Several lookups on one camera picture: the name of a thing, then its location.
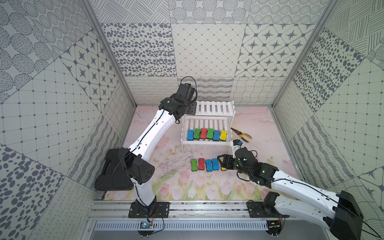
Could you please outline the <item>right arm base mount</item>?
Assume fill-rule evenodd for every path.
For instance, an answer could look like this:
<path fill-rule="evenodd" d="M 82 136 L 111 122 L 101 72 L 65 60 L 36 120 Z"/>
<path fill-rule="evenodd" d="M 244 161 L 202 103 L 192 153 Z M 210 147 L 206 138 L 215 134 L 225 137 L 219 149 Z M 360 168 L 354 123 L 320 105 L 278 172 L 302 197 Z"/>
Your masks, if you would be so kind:
<path fill-rule="evenodd" d="M 282 215 L 277 212 L 275 207 L 265 206 L 263 202 L 255 202 L 249 200 L 246 202 L 246 206 L 250 215 L 250 218 L 289 218 L 289 215 Z"/>

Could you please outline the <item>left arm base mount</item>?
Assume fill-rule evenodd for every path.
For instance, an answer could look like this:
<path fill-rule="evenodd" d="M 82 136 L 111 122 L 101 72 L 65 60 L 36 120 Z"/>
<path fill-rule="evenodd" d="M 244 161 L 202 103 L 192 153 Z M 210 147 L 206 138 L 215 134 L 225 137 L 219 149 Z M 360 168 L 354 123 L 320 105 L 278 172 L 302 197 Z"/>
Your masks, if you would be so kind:
<path fill-rule="evenodd" d="M 170 211 L 170 202 L 156 202 L 149 207 L 142 205 L 139 201 L 131 204 L 129 211 L 130 219 L 139 218 L 168 218 Z"/>

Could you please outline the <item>yellow eraser shelf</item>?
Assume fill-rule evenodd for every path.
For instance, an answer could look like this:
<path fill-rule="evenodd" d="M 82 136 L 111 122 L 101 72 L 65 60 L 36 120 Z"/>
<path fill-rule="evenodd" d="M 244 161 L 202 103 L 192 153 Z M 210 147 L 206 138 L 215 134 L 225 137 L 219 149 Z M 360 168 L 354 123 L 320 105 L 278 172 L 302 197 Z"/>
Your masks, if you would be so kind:
<path fill-rule="evenodd" d="M 221 160 L 221 170 L 226 171 L 227 169 L 225 168 L 224 160 Z"/>
<path fill-rule="evenodd" d="M 219 140 L 226 142 L 227 141 L 227 135 L 228 135 L 227 131 L 221 130 Z"/>

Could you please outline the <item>green eraser shelf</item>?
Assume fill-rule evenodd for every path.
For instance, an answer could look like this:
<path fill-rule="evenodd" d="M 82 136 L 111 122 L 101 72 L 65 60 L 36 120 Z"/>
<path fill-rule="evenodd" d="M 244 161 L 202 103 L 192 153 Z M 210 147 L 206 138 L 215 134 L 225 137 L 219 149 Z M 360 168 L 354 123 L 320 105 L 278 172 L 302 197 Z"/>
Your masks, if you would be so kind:
<path fill-rule="evenodd" d="M 198 170 L 198 162 L 196 159 L 191 160 L 191 171 L 195 172 Z"/>
<path fill-rule="evenodd" d="M 214 129 L 207 129 L 207 135 L 206 138 L 212 140 L 214 137 Z"/>
<path fill-rule="evenodd" d="M 201 129 L 194 130 L 194 139 L 199 140 L 201 136 Z"/>

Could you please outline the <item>red eraser shelf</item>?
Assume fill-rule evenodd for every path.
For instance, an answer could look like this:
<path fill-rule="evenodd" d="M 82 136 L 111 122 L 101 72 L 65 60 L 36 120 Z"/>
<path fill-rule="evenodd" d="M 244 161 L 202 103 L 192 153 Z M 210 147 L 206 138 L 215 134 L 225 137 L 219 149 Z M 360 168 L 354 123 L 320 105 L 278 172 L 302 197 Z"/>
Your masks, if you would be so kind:
<path fill-rule="evenodd" d="M 200 139 L 205 140 L 207 138 L 208 129 L 202 128 L 200 133 Z"/>
<path fill-rule="evenodd" d="M 203 158 L 198 159 L 198 170 L 199 171 L 205 170 L 205 159 L 203 159 Z"/>

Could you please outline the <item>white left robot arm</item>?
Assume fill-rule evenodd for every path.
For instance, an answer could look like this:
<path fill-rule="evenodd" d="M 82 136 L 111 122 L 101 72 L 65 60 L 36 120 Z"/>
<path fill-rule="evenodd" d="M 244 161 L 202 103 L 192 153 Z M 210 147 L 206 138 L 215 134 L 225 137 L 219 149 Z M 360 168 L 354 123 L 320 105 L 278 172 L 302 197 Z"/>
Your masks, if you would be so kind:
<path fill-rule="evenodd" d="M 156 196 L 151 185 L 155 167 L 149 163 L 156 145 L 174 123 L 179 124 L 184 115 L 196 114 L 197 87 L 180 83 L 175 94 L 161 101 L 153 120 L 129 146 L 118 151 L 118 164 L 112 172 L 110 191 L 136 189 L 136 203 L 146 216 L 156 210 Z"/>

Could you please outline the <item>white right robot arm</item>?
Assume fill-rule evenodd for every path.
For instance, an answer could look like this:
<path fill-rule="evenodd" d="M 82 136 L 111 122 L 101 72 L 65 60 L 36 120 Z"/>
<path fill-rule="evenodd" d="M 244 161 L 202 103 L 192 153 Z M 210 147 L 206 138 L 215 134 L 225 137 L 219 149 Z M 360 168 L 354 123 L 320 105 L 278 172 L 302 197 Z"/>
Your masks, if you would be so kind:
<path fill-rule="evenodd" d="M 262 163 L 247 148 L 218 157 L 222 167 L 245 174 L 250 181 L 270 189 L 264 199 L 266 212 L 296 217 L 317 224 L 339 240 L 359 240 L 364 216 L 354 196 L 309 185 L 277 167 Z"/>

